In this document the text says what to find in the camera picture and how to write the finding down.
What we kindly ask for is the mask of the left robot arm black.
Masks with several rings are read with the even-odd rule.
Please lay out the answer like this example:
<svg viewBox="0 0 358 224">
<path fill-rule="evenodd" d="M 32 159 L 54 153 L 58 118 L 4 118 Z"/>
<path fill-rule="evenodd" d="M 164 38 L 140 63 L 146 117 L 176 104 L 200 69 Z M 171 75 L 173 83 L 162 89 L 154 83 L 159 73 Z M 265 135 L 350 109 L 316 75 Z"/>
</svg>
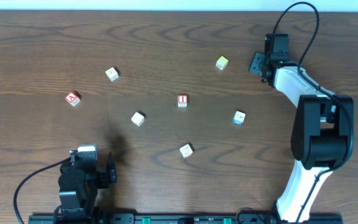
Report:
<svg viewBox="0 0 358 224">
<path fill-rule="evenodd" d="M 61 217 L 58 223 L 98 223 L 102 217 L 95 207 L 99 189 L 117 182 L 114 159 L 108 155 L 106 167 L 96 167 L 96 152 L 71 151 L 60 167 L 58 184 Z"/>
</svg>

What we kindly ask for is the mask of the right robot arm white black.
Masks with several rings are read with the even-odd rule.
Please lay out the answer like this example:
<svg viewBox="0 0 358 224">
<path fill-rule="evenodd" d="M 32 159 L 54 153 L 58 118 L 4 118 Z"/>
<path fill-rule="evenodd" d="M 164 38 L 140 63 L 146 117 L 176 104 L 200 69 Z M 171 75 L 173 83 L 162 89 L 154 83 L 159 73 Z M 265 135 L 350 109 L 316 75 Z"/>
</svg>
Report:
<svg viewBox="0 0 358 224">
<path fill-rule="evenodd" d="M 310 208 L 324 181 L 352 153 L 352 98 L 323 88 L 290 60 L 286 34 L 267 34 L 264 52 L 255 53 L 249 71 L 296 107 L 290 138 L 295 163 L 264 223 L 342 223 L 340 215 L 311 214 Z"/>
</svg>

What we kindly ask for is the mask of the red letter I block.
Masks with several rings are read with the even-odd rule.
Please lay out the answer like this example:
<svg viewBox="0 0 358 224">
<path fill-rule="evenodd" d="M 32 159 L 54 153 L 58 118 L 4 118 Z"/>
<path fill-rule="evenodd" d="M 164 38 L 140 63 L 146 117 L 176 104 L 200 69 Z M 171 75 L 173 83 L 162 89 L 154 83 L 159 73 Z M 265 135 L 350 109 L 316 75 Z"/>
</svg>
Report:
<svg viewBox="0 0 358 224">
<path fill-rule="evenodd" d="M 178 95 L 177 105 L 178 105 L 178 107 L 187 107 L 188 106 L 188 95 Z"/>
</svg>

